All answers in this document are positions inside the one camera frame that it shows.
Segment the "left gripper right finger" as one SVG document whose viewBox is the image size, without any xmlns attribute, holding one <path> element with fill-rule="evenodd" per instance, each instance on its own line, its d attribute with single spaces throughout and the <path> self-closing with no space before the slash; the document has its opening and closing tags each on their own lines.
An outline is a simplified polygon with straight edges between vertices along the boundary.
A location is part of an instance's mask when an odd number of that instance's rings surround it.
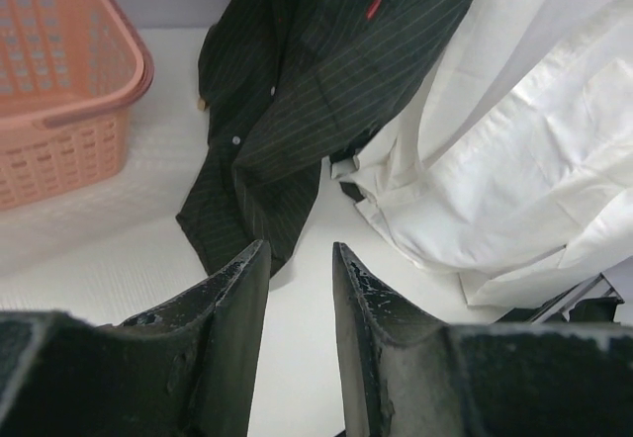
<svg viewBox="0 0 633 437">
<path fill-rule="evenodd" d="M 348 436 L 628 436 L 632 329 L 448 324 L 332 249 Z"/>
</svg>

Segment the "dark striped shirt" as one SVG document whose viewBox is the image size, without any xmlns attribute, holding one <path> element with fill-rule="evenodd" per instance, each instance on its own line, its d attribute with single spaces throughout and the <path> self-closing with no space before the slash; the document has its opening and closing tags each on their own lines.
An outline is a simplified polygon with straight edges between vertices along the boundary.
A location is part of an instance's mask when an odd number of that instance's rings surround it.
<svg viewBox="0 0 633 437">
<path fill-rule="evenodd" d="M 198 59 L 209 151 L 177 215 L 208 274 L 255 240 L 291 258 L 322 161 L 411 100 L 473 0 L 230 0 Z"/>
</svg>

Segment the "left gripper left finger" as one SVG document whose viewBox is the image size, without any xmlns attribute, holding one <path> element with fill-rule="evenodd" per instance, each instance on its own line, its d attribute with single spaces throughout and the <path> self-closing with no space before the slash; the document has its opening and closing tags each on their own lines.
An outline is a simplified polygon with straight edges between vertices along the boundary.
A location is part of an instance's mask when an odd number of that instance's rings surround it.
<svg viewBox="0 0 633 437">
<path fill-rule="evenodd" d="M 58 311 L 1 315 L 5 436 L 244 436 L 270 248 L 119 325 Z"/>
</svg>

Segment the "white shirt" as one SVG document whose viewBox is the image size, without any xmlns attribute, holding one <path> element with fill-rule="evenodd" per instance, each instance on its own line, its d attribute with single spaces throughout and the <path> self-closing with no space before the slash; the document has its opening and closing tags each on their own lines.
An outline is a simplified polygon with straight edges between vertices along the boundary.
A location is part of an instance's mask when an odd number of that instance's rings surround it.
<svg viewBox="0 0 633 437">
<path fill-rule="evenodd" d="M 532 307 L 632 253 L 632 0 L 473 0 L 334 179 L 471 306 Z"/>
</svg>

